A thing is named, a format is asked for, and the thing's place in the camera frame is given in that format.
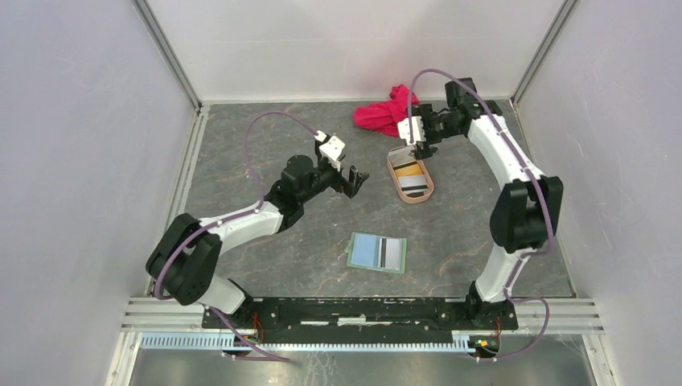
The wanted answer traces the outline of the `patterned white credit card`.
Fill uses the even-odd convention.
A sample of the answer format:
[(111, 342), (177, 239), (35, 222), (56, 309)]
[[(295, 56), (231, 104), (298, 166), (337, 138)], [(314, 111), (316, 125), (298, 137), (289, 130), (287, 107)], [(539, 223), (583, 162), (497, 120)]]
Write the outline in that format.
[(388, 162), (392, 167), (409, 164), (415, 160), (411, 147), (396, 148), (388, 152)]

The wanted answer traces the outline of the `white striped credit card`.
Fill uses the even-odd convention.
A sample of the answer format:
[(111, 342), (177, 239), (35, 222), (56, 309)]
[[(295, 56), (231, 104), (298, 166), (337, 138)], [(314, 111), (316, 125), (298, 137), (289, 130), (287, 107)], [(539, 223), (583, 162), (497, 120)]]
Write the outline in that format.
[(402, 239), (381, 237), (378, 242), (377, 266), (399, 271), (402, 262)]

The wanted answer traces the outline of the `green card holder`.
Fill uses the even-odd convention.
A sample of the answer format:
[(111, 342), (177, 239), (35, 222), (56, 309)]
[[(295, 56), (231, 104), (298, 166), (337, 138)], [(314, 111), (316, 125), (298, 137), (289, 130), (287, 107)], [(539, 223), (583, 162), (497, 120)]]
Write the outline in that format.
[[(381, 237), (402, 239), (402, 262), (399, 271), (382, 269), (377, 266), (378, 242)], [(380, 236), (370, 233), (353, 232), (346, 247), (347, 266), (378, 272), (402, 274), (405, 272), (407, 240), (405, 238)]]

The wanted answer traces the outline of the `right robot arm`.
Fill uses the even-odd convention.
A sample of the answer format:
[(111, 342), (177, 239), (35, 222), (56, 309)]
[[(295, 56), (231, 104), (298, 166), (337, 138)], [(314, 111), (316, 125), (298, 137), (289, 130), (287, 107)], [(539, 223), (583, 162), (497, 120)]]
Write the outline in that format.
[(435, 154), (442, 140), (463, 136), (482, 154), (499, 185), (489, 228), (495, 245), (483, 272), (472, 282), (463, 307), (466, 321), (484, 328), (514, 310), (512, 288), (530, 257), (556, 235), (564, 185), (549, 177), (514, 139), (503, 112), (476, 92), (472, 79), (445, 85), (446, 108), (411, 105), (409, 139), (419, 159)]

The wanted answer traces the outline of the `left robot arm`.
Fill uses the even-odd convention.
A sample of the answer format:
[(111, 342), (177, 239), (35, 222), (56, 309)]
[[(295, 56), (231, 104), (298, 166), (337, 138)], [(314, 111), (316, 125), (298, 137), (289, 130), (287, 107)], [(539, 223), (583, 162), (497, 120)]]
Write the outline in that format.
[(182, 306), (198, 303), (217, 309), (231, 326), (246, 326), (253, 316), (249, 295), (234, 281), (216, 276), (219, 258), (237, 246), (293, 227), (305, 204), (327, 189), (354, 197), (368, 177), (355, 166), (345, 174), (324, 157), (313, 161), (295, 155), (263, 201), (222, 216), (176, 216), (146, 262), (154, 296)]

